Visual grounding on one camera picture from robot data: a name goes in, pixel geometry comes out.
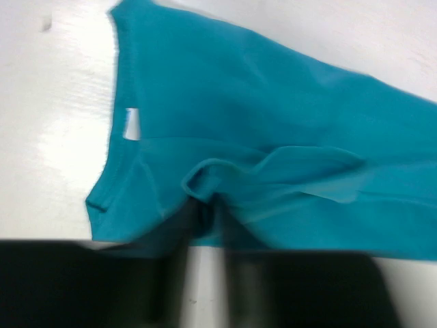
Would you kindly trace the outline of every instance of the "folded garment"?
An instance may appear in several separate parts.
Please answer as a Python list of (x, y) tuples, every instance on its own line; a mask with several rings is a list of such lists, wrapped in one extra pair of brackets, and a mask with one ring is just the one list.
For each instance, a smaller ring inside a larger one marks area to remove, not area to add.
[[(127, 241), (191, 195), (219, 193), (279, 249), (437, 260), (437, 106), (253, 31), (149, 0), (112, 12), (119, 40), (93, 239)], [(123, 138), (126, 109), (141, 138)], [(219, 227), (199, 245), (220, 245)]]

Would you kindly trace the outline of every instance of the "black object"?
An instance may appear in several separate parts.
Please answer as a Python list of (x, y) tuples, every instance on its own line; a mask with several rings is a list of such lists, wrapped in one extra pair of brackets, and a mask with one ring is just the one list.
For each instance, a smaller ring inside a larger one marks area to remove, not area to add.
[(275, 251), (222, 199), (194, 199), (137, 240), (0, 243), (0, 327), (178, 327), (192, 235), (220, 220), (230, 328), (401, 327), (365, 254)]

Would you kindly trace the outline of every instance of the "white table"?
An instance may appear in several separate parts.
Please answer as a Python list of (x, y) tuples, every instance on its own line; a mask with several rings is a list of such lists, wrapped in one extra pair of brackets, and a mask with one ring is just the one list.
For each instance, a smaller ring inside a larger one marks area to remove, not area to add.
[[(0, 238), (90, 238), (104, 165), (115, 0), (0, 0)], [(434, 0), (173, 0), (437, 101)], [(193, 250), (187, 327), (223, 326), (217, 250)], [(378, 260), (407, 327), (437, 327), (437, 265)]]

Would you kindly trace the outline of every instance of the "teal t-shirt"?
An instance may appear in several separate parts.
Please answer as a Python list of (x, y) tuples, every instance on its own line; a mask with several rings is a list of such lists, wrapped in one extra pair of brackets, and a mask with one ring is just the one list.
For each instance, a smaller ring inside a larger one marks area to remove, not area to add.
[[(129, 241), (213, 194), (279, 249), (437, 260), (437, 106), (253, 31), (124, 0), (93, 239)], [(126, 108), (141, 138), (123, 138)], [(197, 240), (220, 245), (218, 229)]]

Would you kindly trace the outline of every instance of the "white tag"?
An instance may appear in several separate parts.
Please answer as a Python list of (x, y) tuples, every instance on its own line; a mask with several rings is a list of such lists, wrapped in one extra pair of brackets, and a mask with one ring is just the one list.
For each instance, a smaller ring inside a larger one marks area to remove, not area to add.
[(126, 129), (124, 130), (124, 139), (127, 140), (139, 140), (139, 115), (137, 108), (126, 108), (127, 120)]

